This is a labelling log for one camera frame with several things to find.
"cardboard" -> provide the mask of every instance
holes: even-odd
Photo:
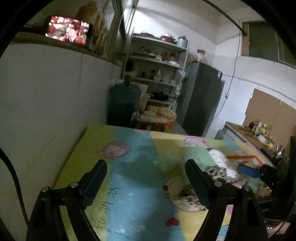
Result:
[[[272,126],[270,136],[275,144],[290,146],[290,136],[296,134],[296,110],[281,100],[254,89],[249,101],[243,125],[248,126],[252,120],[259,119],[262,124]]]

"gray refrigerator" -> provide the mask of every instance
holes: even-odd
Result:
[[[221,78],[222,73],[209,65],[188,65],[176,109],[177,122],[188,135],[205,137],[221,97]]]

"colorful tablecloth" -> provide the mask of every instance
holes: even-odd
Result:
[[[209,147],[226,156],[254,154],[243,143],[95,125],[73,150],[55,188],[79,181],[104,159],[107,176],[85,211],[101,241],[192,241],[207,210],[194,199],[182,165],[189,158],[199,160],[201,169],[214,165],[204,152]],[[77,240],[66,209],[61,212],[70,241]],[[229,220],[226,212],[218,240],[224,240]]]

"screw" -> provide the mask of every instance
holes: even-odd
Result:
[[[215,181],[215,182],[214,182],[214,185],[215,185],[216,187],[221,187],[221,186],[222,186],[222,182]]]
[[[71,182],[70,187],[75,188],[78,186],[78,182]]]
[[[251,191],[251,188],[248,185],[246,185],[246,186],[244,186],[244,190],[249,192],[249,191]]]
[[[41,191],[43,191],[43,192],[47,192],[47,190],[48,190],[48,186],[45,186],[41,189]]]

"pink cartoon character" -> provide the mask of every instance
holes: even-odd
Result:
[[[102,154],[104,157],[109,159],[118,159],[119,157],[124,156],[131,149],[131,146],[114,141],[109,143],[102,151],[98,153]]]

